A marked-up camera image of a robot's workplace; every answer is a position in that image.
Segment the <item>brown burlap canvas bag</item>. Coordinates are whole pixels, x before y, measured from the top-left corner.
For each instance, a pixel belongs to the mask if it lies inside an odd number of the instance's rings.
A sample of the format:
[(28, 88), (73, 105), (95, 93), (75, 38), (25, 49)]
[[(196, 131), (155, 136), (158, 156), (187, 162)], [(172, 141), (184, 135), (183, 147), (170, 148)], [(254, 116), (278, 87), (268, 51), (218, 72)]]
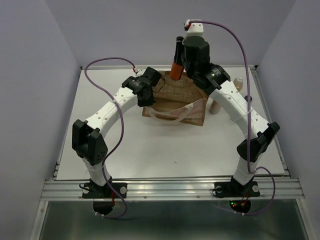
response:
[(202, 126), (209, 97), (186, 73), (182, 74), (180, 80), (171, 79), (169, 71), (160, 73), (162, 77), (153, 88), (155, 103), (144, 107), (142, 116), (167, 123)]

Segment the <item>amber liquid clear bottle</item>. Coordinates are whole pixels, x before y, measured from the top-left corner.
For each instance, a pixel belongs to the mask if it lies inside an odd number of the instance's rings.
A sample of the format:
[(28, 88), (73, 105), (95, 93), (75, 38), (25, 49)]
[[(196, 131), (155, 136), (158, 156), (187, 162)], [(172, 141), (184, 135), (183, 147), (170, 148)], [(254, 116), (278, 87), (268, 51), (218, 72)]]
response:
[(243, 79), (240, 77), (237, 77), (234, 79), (233, 84), (235, 86), (235, 88), (237, 89), (238, 92), (240, 92), (243, 88)]

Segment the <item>clear pump bottle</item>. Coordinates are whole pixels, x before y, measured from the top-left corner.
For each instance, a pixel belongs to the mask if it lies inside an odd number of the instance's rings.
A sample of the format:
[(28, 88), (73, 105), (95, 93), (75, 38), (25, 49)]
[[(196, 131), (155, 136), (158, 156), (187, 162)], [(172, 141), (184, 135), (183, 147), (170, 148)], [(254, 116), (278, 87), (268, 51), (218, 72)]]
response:
[(218, 114), (221, 111), (221, 106), (218, 104), (217, 101), (213, 100), (211, 106), (209, 108), (209, 112), (213, 115)]

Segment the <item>white bottle black cap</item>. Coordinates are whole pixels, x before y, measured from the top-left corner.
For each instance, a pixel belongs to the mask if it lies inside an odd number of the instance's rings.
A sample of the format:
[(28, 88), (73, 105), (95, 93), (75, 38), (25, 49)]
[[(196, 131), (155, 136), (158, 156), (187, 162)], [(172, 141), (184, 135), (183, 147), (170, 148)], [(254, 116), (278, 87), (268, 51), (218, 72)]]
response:
[(247, 102), (252, 102), (252, 100), (253, 100), (253, 98), (252, 98), (251, 96), (248, 96), (248, 95), (246, 95), (246, 96), (244, 97), (244, 99), (245, 99)]

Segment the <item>orange bottle dark cap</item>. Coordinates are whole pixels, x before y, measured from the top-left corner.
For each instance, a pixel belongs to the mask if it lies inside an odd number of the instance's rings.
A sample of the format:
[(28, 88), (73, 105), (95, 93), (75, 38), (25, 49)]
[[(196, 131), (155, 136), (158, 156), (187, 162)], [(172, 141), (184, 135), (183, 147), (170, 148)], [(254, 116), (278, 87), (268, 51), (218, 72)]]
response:
[(181, 79), (182, 73), (184, 72), (184, 66), (182, 64), (173, 62), (170, 70), (170, 78), (174, 81)]

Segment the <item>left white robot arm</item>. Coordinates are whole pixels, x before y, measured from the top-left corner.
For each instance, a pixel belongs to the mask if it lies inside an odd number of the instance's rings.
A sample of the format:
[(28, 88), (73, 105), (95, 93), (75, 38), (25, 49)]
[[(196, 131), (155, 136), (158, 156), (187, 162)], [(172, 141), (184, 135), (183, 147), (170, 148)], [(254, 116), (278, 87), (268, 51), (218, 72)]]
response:
[(105, 136), (118, 120), (124, 127), (123, 114), (130, 108), (149, 107), (156, 102), (153, 88), (161, 78), (159, 71), (147, 67), (143, 74), (128, 77), (111, 100), (95, 114), (73, 123), (71, 147), (83, 160), (89, 179), (95, 183), (94, 191), (100, 197), (111, 193), (111, 176), (105, 165), (109, 153)]

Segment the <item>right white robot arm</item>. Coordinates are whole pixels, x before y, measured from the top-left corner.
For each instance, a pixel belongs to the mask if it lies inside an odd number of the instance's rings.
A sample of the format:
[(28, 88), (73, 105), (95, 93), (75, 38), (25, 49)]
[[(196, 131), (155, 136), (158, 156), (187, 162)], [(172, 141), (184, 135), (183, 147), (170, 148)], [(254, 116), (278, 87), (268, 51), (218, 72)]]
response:
[(209, 43), (201, 36), (176, 38), (170, 77), (179, 80), (182, 71), (229, 114), (245, 137), (236, 148), (239, 161), (230, 182), (231, 192), (242, 195), (248, 190), (260, 156), (267, 150), (280, 126), (261, 117), (236, 89), (229, 74), (221, 66), (210, 62)]

